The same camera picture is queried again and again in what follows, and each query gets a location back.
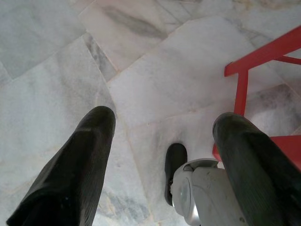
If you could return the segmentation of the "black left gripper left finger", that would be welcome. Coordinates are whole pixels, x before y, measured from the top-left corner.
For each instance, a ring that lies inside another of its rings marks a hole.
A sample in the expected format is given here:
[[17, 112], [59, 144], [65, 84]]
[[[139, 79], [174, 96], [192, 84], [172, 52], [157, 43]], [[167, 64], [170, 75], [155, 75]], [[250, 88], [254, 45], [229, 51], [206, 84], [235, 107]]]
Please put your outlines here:
[[114, 137], [113, 110], [97, 106], [43, 167], [9, 226], [90, 226], [101, 196]]

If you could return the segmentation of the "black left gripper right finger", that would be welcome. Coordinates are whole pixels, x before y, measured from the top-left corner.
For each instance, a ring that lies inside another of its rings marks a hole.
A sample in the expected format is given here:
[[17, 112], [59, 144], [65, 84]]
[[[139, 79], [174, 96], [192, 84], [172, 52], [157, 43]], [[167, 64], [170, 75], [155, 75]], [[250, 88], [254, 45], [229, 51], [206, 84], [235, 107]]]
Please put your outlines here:
[[301, 172], [245, 117], [221, 114], [213, 137], [235, 197], [251, 226], [301, 224]]

